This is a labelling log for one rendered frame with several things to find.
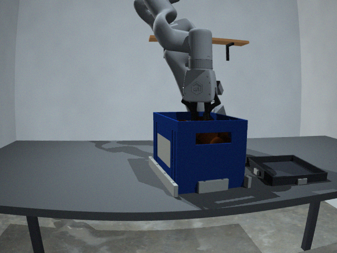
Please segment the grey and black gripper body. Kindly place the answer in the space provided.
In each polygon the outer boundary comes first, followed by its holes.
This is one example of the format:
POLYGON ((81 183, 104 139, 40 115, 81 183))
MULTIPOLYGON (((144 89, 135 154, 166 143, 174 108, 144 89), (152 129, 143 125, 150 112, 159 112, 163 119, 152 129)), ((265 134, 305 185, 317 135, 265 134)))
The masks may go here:
POLYGON ((186 70, 183 99, 187 102, 214 102, 217 93, 216 76, 213 69, 186 70))

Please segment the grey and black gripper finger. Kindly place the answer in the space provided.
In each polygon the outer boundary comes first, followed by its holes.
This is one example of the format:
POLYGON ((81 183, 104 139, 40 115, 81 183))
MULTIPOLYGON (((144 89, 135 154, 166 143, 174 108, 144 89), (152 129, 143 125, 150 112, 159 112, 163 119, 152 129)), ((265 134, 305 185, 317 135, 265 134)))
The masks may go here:
POLYGON ((213 104, 211 104, 211 102, 209 102, 209 103, 204 103, 204 109, 205 109, 205 111, 204 111, 204 113, 203 113, 203 121, 204 121, 204 119, 210 119, 210 112, 211 112, 216 106, 218 106, 218 105, 221 104, 220 99, 219 99, 219 97, 218 97, 216 91, 215 91, 214 101, 215 101, 215 102, 214 102, 213 104))
POLYGON ((181 102, 186 105, 191 112, 191 121, 196 121, 196 117, 199 115, 197 111, 197 102, 187 102, 182 98, 181 102))

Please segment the blue plastic crate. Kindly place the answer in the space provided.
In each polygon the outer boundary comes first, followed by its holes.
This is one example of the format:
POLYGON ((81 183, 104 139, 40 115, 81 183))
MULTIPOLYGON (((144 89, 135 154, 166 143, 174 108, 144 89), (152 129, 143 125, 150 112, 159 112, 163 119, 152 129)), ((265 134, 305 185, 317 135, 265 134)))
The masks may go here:
POLYGON ((228 189, 244 186, 248 120, 213 112, 210 119, 153 112, 153 157, 178 185, 178 194, 196 193, 198 181, 206 180, 228 178, 228 189), (196 145, 196 133, 216 132, 228 132, 231 143, 196 145))

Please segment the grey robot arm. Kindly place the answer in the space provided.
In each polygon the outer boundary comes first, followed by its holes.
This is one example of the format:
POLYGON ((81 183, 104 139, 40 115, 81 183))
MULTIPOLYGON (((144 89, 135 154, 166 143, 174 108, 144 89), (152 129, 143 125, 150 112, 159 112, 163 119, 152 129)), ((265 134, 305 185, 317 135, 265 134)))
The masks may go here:
POLYGON ((165 49, 164 58, 183 98, 186 70, 213 69, 212 32, 206 28, 196 28, 187 18, 174 21, 177 11, 172 4, 179 1, 135 0, 133 5, 165 49))

